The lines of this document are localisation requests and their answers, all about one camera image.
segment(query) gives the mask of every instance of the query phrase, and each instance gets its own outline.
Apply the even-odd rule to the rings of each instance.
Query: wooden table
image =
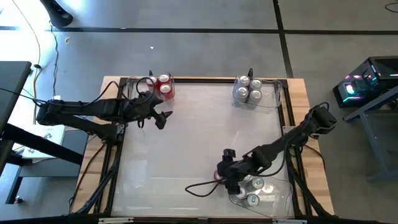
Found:
[[[120,78],[122,78],[122,77],[104,77],[101,91],[103,91],[105,86],[111,81],[116,81],[117,83],[119,83]],[[310,109],[307,91],[305,89],[304,79],[290,78],[290,79],[287,79],[287,82],[289,84],[289,93],[290,93],[290,100],[291,100],[292,109],[293,109],[293,113],[294,113],[294,120],[295,120],[295,124],[297,125],[301,121],[303,121],[304,116],[308,113],[308,110]],[[114,85],[111,85],[109,87],[108,91],[102,96],[102,99],[114,98],[114,97],[116,97],[117,92],[118,92],[117,87]],[[289,119],[287,116],[285,100],[282,101],[282,106],[284,109],[285,122],[286,122],[286,124],[288,124]],[[105,121],[99,120],[98,118],[95,118],[94,122],[106,123]],[[316,149],[317,151],[320,151],[317,140],[310,139],[309,142],[307,143],[307,145]],[[83,171],[86,169],[88,161],[92,158],[94,153],[101,146],[102,146],[102,144],[98,138],[94,138],[92,141],[90,141],[87,144],[86,152],[84,155],[84,160],[83,160],[83,163],[82,163],[81,169],[80,169],[79,180],[80,180],[80,177],[81,177]],[[114,149],[111,153],[111,160],[110,160],[109,166],[112,165],[115,151],[116,151],[116,148],[114,147]],[[98,154],[98,156],[94,159],[91,166],[89,167],[89,169],[85,175],[85,178],[82,180],[82,183],[81,183],[80,188],[78,189],[78,192],[76,195],[75,203],[72,206],[73,212],[77,211],[79,208],[81,208],[83,206],[83,204],[88,200],[88,198],[94,192],[95,188],[98,186],[98,182],[100,180],[100,175],[101,175],[101,169],[102,169],[102,165],[103,165],[103,160],[104,160],[104,154],[105,154],[105,150],[102,150]],[[321,203],[323,208],[327,212],[334,214],[333,205],[331,203],[331,198],[330,198],[330,193],[329,193],[329,188],[328,188],[328,182],[326,179],[325,171],[323,170],[323,164],[322,164],[321,158],[317,154],[312,152],[311,150],[304,148],[303,153],[302,153],[302,160],[303,160],[304,173],[305,173],[305,177],[307,180],[308,188],[311,190],[312,194],[314,194],[315,198],[319,201],[319,203]],[[102,204],[101,204],[101,211],[106,206],[108,192],[109,192],[109,183],[104,191],[104,197],[102,199]],[[302,212],[304,212],[305,211],[304,203],[303,203],[303,198],[302,198],[302,194],[301,194],[299,187],[297,187],[297,196],[298,196],[298,202],[300,205],[300,209]]]

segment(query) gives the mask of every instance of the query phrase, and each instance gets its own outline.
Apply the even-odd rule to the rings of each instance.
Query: red soda can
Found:
[[[159,89],[159,84],[160,83],[158,82],[156,77],[149,77],[149,78],[150,78],[150,80],[153,81],[153,83],[150,80],[148,80],[148,79],[146,80],[148,89],[149,89],[150,92],[155,91],[155,93],[156,93],[156,91]]]
[[[161,85],[159,90],[164,100],[171,100],[174,97],[174,91],[170,84]]]
[[[171,84],[172,83],[172,79],[170,78],[170,75],[165,74],[165,75],[161,75],[159,76],[159,82],[160,84]]]

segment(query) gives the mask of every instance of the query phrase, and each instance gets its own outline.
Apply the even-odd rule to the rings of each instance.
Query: white tabletop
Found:
[[[273,88],[264,85],[262,90]],[[163,130],[153,119],[143,129],[136,123],[127,127],[112,216],[261,217],[232,204],[222,185],[206,198],[184,188],[213,180],[224,149],[235,149],[240,160],[254,147],[281,137],[277,109],[259,113],[233,107],[232,84],[177,83],[175,89],[173,114]],[[279,154],[264,174],[281,162]],[[274,177],[288,180],[285,167]],[[191,190],[205,194],[213,186]]]

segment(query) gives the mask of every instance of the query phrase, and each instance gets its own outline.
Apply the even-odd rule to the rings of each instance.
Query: gray floor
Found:
[[[49,21],[47,15],[37,13],[45,12],[44,9],[38,3],[28,2],[16,1],[39,36],[40,64],[44,69],[37,88],[39,98],[46,99],[52,94],[54,41],[50,33],[40,28]],[[58,2],[75,16],[73,27],[276,29],[271,0]],[[286,29],[397,30],[398,14],[384,9],[388,2],[392,1],[279,0],[279,5]],[[26,28],[12,3],[5,4],[0,26]],[[359,123],[342,122],[341,117],[349,110],[338,109],[331,89],[367,57],[398,55],[397,38],[393,35],[286,36],[294,77],[305,79],[311,105],[328,101],[331,112],[340,121],[332,133],[321,138],[320,146],[326,160],[332,202],[341,217],[396,222],[398,182],[365,182],[365,176],[375,172],[369,143]],[[259,77],[286,77],[279,36],[274,34],[59,32],[57,39],[60,51],[57,94],[66,100],[93,99],[105,75],[145,75],[149,69],[181,76],[232,77],[253,67]],[[28,28],[0,31],[0,40],[1,60],[37,61],[37,46]],[[31,83],[26,89],[31,91]],[[73,193],[76,179],[26,179],[19,192],[26,203],[2,204],[15,171],[16,167],[7,166],[0,179],[1,220],[61,215],[67,211],[67,199]]]

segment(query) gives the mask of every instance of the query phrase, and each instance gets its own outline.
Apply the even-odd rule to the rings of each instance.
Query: black desk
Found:
[[[0,88],[20,94],[30,73],[31,65],[30,62],[0,62]],[[6,203],[15,202],[24,177],[77,177],[81,163],[76,161],[68,162],[71,161],[70,159],[68,160],[68,155],[76,154],[83,160],[88,138],[84,131],[67,131],[65,132],[62,146],[59,146],[8,124],[8,119],[18,97],[16,94],[0,90],[0,174],[8,162],[19,166]],[[21,156],[13,154],[12,145],[14,141],[57,158],[33,164],[31,160],[23,159]]]

